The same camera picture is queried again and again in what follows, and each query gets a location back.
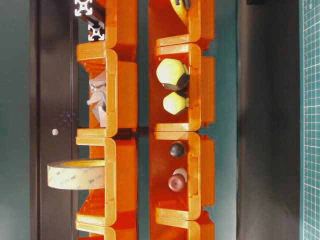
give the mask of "orange storage bin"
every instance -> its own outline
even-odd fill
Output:
[[[202,56],[193,43],[157,47],[149,71],[149,125],[153,131],[195,132],[216,119],[215,59]],[[163,99],[172,93],[157,78],[157,67],[165,58],[182,61],[189,68],[190,80],[186,94],[189,108],[172,115],[163,107]]]
[[[134,138],[114,140],[87,137],[78,131],[77,145],[91,146],[90,158],[105,159],[105,187],[91,190],[76,215],[77,229],[90,224],[93,233],[103,234],[101,227],[116,224],[117,217],[135,214],[137,209],[137,148]]]
[[[215,225],[208,212],[202,212],[196,221],[151,215],[150,239],[152,240],[214,240]]]
[[[135,212],[120,214],[118,220],[112,226],[100,226],[98,231],[96,226],[88,223],[77,223],[77,229],[89,232],[90,237],[80,237],[79,240],[136,240],[137,221]]]
[[[187,146],[187,154],[180,158],[170,155],[175,141]],[[195,132],[151,132],[150,203],[158,217],[196,220],[203,207],[215,203],[214,141]],[[175,169],[185,168],[188,181],[180,192],[168,187],[168,179]]]
[[[105,7],[104,49],[113,49],[121,61],[136,61],[138,43],[138,1],[98,0]],[[89,42],[83,45],[96,44]]]
[[[118,129],[136,131],[138,125],[137,64],[119,61],[117,53],[105,49],[103,42],[79,44],[77,60],[90,79],[106,71],[106,127],[101,128],[90,106],[90,129],[79,129],[83,136],[112,137]]]
[[[209,48],[215,37],[215,0],[191,0],[187,24],[178,17],[170,0],[149,0],[149,45],[196,43]]]

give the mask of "screw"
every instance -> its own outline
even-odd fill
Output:
[[[59,134],[58,129],[52,129],[52,135],[57,136]]]

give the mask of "black ball knob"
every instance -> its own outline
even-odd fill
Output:
[[[180,158],[186,153],[186,145],[182,141],[175,141],[170,147],[170,155]]]

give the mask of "grid lines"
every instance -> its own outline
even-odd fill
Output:
[[[320,240],[320,0],[303,0],[303,239]]]

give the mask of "3m tape roll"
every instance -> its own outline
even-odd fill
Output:
[[[105,188],[105,161],[54,162],[47,166],[48,186],[55,189],[89,190]]]

